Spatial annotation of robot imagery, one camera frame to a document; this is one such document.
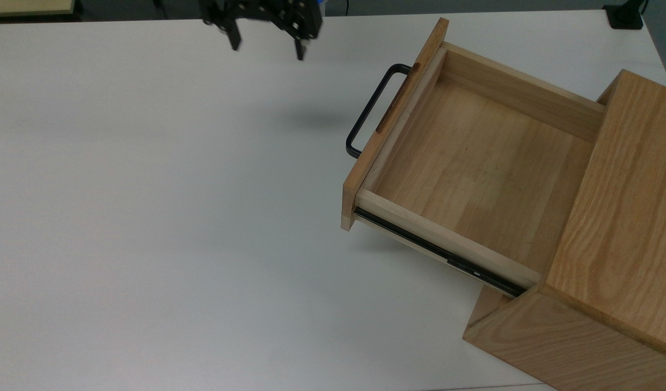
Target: white tabletop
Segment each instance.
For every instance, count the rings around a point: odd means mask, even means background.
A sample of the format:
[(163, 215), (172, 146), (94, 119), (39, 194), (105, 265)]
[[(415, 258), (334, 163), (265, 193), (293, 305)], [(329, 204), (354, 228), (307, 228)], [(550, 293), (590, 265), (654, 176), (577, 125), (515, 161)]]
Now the white tabletop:
[[(538, 383), (462, 341), (478, 282), (339, 227), (347, 132), (438, 16), (325, 19), (305, 62), (260, 22), (238, 53), (197, 20), (0, 25), (0, 389)], [(592, 99), (666, 85), (603, 11), (442, 16)]]

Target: wooden board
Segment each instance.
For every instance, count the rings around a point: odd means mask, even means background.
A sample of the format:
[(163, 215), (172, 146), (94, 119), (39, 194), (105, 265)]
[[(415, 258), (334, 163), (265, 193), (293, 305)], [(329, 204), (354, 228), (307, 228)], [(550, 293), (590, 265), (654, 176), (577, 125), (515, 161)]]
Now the wooden board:
[(350, 230), (352, 227), (354, 221), (354, 198), (355, 195), (357, 195), (357, 191), (362, 186), (374, 160), (376, 160), (380, 149), (388, 138), (390, 129), (395, 126), (405, 105), (407, 105), (410, 96), (415, 91), (417, 84), (419, 84), (420, 79), (424, 75), (425, 68), (429, 65), (429, 62), (434, 57), (437, 49), (439, 49), (441, 42), (444, 41), (448, 25), (449, 21), (443, 18), (440, 18), (436, 23), (434, 30), (432, 30), (432, 34), (430, 34), (427, 42), (424, 43), (424, 47), (422, 47), (420, 54), (417, 56), (412, 71), (410, 71), (404, 84), (400, 87), (393, 102), (388, 106), (382, 121), (378, 124), (377, 131), (372, 134), (365, 148), (362, 150), (361, 155), (357, 159), (357, 162), (352, 167), (350, 174), (347, 176), (345, 183), (343, 183), (341, 226), (344, 230)]
[(666, 87), (618, 77), (543, 293), (666, 353)]
[(561, 391), (666, 390), (666, 355), (531, 290), (464, 339)]
[(363, 188), (372, 192), (376, 190), (378, 180), (388, 170), (386, 163), (395, 155), (396, 148), (394, 146), (398, 142), (398, 139), (415, 125), (420, 113), (422, 113), (422, 109), (427, 106), (430, 97), (432, 97), (432, 91), (434, 90), (434, 86), (436, 86), (436, 82), (439, 81), (439, 74), (446, 59), (446, 53), (446, 49), (444, 48), (440, 47), (437, 49), (434, 58), (424, 72), (424, 76), (419, 84), (417, 84), (415, 92), (410, 96), (407, 106), (405, 106), (395, 126), (391, 129), (387, 141), (383, 144), (376, 160), (372, 164), (372, 168), (367, 173), (362, 183)]
[(0, 0), (0, 17), (71, 14), (74, 0)]
[(605, 107), (447, 42), (442, 77), (519, 113), (593, 143)]
[(395, 205), (365, 188), (361, 188), (357, 193), (357, 205), (363, 210), (412, 232), (444, 250), (460, 255), (485, 269), (496, 272), (501, 277), (511, 280), (525, 289), (535, 286), (542, 279), (541, 273), (534, 272), (524, 265), (504, 257), (504, 255), (483, 247), (479, 243), (472, 242), (472, 240), (447, 230), (412, 211)]
[(495, 311), (504, 307), (504, 305), (511, 302), (512, 299), (506, 297), (491, 287), (482, 287), (480, 295), (477, 297), (477, 302), (472, 309), (470, 318), (467, 321), (467, 327), (472, 327), (487, 316), (494, 314)]
[(544, 272), (591, 147), (440, 79), (411, 129), (384, 147), (395, 151), (375, 193)]

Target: drawer handle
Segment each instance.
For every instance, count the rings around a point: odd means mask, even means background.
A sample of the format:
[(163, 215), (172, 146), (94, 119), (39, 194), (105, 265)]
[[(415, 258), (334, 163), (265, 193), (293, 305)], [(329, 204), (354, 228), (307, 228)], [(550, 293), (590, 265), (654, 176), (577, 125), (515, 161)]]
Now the drawer handle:
[(388, 81), (390, 78), (397, 73), (402, 73), (405, 76), (410, 73), (410, 70), (412, 68), (409, 65), (405, 64), (394, 64), (391, 65), (390, 68), (388, 68), (387, 71), (385, 71), (385, 75), (383, 75), (383, 79), (380, 80), (380, 83), (378, 84), (377, 89), (374, 91), (374, 94), (372, 94), (371, 99), (369, 99), (369, 102), (367, 105), (364, 107), (364, 110), (362, 113), (359, 115), (359, 118), (357, 119), (357, 122), (355, 122), (354, 126), (352, 127), (352, 131), (350, 131), (350, 135), (347, 136), (347, 141), (345, 141), (345, 149), (347, 149), (347, 153), (350, 154), (353, 158), (357, 159), (360, 154), (362, 154), (362, 151), (359, 149), (355, 148), (352, 146), (352, 141), (354, 141), (354, 138), (357, 137), (357, 133), (359, 133), (359, 129), (362, 128), (362, 125), (364, 124), (364, 121), (366, 121), (367, 117), (369, 116), (369, 113), (371, 113), (372, 109), (374, 108), (374, 105), (376, 104), (376, 101), (378, 100), (378, 97), (380, 97), (380, 94), (382, 94), (383, 89), (385, 88), (385, 85), (388, 84)]

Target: robotic arm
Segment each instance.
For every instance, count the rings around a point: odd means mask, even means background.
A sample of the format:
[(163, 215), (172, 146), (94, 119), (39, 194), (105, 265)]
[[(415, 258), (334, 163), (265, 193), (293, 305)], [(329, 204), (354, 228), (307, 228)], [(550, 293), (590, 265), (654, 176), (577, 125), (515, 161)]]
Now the robotic arm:
[(308, 40), (318, 37), (322, 24), (318, 0), (200, 0), (200, 10), (203, 22), (224, 32), (234, 50), (241, 44), (236, 19), (270, 21), (294, 38), (300, 60)]

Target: cabinet top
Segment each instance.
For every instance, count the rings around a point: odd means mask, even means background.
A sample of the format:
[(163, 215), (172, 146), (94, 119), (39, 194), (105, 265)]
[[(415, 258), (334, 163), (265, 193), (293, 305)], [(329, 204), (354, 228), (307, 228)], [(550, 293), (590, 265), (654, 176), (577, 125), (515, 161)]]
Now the cabinet top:
[(666, 353), (666, 87), (622, 71), (543, 292)]

